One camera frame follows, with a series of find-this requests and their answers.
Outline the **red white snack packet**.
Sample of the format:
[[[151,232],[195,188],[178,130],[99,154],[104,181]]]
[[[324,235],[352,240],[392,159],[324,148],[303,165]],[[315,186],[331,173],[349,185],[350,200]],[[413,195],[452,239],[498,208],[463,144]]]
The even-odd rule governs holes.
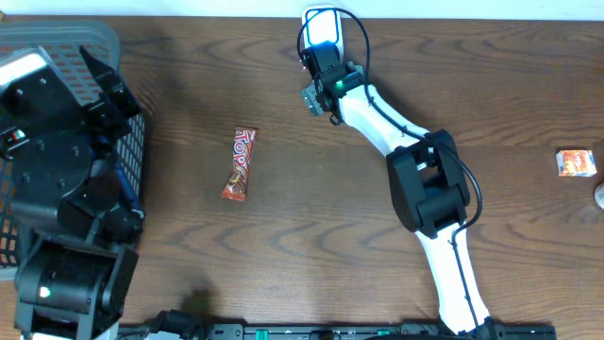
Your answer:
[[[253,127],[236,127],[232,155],[232,171],[221,197],[246,201],[249,167],[258,130]]]

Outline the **orange Kleenex tissue pack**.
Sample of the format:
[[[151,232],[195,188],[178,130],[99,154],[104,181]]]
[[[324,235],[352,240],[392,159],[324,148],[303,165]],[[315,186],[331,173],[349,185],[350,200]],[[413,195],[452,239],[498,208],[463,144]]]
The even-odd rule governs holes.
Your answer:
[[[556,154],[560,177],[591,177],[597,173],[592,150],[560,150]]]

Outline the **green lid white jar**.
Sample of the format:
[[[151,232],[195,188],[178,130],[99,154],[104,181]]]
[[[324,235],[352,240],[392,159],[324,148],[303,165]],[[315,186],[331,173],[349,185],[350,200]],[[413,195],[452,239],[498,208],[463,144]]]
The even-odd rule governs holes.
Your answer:
[[[596,205],[600,209],[604,209],[604,183],[600,183],[596,186],[594,190],[594,199]]]

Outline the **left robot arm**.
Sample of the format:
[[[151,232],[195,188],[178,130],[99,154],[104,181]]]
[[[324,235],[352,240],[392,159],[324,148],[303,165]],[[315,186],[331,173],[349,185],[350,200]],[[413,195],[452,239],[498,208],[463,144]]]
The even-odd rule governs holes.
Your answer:
[[[22,248],[14,325],[25,339],[113,338],[138,261],[144,212],[117,144],[141,109],[115,69],[82,58],[99,87],[88,104],[40,47],[1,63],[1,155]]]

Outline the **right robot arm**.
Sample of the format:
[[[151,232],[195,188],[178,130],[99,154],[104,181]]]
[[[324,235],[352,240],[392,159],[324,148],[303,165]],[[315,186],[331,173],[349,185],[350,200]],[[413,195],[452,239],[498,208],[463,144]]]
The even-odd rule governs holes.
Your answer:
[[[333,42],[301,51],[312,78],[303,97],[312,114],[330,113],[333,124],[354,128],[385,157],[395,213],[426,253],[441,320],[457,335],[476,332],[490,315],[467,247],[475,221],[466,208],[480,195],[477,181],[448,132],[406,119],[383,100],[366,70],[342,56]]]

